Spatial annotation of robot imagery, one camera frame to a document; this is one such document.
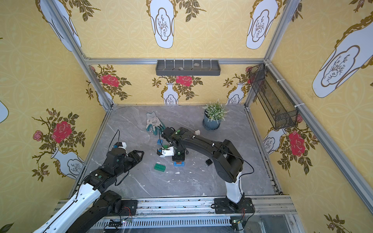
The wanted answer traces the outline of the light blue 2x4 brick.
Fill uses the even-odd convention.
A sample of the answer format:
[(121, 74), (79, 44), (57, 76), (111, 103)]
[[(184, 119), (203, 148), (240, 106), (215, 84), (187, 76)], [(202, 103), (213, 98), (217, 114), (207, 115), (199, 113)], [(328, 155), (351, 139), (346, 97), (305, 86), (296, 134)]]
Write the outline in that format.
[(183, 162), (174, 162), (173, 165), (175, 167), (184, 167), (185, 166), (185, 162), (184, 161)]

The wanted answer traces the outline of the green 2x4 brick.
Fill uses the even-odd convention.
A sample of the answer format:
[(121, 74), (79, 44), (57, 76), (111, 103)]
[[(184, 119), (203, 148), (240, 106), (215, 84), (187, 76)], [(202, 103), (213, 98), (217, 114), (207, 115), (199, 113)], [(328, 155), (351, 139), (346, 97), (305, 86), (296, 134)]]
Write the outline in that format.
[(154, 169), (157, 170), (157, 171), (160, 171), (160, 172), (165, 172), (166, 166), (165, 165), (161, 165), (161, 164), (155, 164), (154, 165)]

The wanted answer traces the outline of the black 2x2 brick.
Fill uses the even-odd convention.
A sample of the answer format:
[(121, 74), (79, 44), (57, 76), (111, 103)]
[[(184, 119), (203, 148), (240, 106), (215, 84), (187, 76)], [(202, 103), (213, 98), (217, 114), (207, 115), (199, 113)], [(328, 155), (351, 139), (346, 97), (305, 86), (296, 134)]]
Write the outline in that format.
[(207, 166), (210, 166), (210, 165), (212, 165), (212, 164), (213, 164), (213, 162), (212, 162), (212, 160), (211, 160), (211, 159), (207, 159), (207, 160), (206, 160), (206, 164), (207, 164)]

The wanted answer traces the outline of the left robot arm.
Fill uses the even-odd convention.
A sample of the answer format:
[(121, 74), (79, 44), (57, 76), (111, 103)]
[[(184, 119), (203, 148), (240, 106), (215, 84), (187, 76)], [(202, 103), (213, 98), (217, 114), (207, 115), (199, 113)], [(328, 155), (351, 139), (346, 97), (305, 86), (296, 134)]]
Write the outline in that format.
[(119, 214), (122, 197), (112, 190), (117, 177), (139, 164), (144, 152), (113, 148), (102, 166), (85, 177), (77, 192), (36, 233), (85, 233), (109, 214)]

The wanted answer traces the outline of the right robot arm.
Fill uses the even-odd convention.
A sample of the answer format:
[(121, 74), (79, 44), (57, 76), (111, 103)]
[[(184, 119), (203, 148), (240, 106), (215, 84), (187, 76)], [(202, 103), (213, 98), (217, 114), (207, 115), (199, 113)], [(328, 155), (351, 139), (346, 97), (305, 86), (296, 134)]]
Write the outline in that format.
[(207, 156), (215, 166), (218, 176), (225, 181), (226, 197), (232, 203), (239, 203), (243, 198), (239, 184), (244, 159), (229, 140), (213, 141), (198, 136), (186, 128), (167, 127), (160, 136), (170, 145), (157, 152), (160, 157), (171, 157), (176, 163), (185, 161), (188, 150), (194, 150)]

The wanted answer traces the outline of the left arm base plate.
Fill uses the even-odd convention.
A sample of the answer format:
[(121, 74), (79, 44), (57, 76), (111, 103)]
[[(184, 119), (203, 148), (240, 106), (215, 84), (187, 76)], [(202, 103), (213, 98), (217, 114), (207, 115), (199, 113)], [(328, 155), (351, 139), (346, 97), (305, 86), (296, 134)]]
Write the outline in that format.
[(103, 213), (104, 216), (135, 216), (138, 200), (121, 200), (112, 205), (107, 201), (99, 200), (95, 202), (94, 206), (98, 207), (100, 213)]

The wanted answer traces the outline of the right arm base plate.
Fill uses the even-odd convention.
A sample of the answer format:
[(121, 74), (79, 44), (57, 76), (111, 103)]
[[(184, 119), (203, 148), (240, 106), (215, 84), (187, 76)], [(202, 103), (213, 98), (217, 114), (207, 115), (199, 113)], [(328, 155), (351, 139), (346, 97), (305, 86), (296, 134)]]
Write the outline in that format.
[(238, 203), (225, 198), (215, 198), (211, 205), (217, 214), (243, 214), (254, 213), (254, 205), (251, 198), (242, 197)]

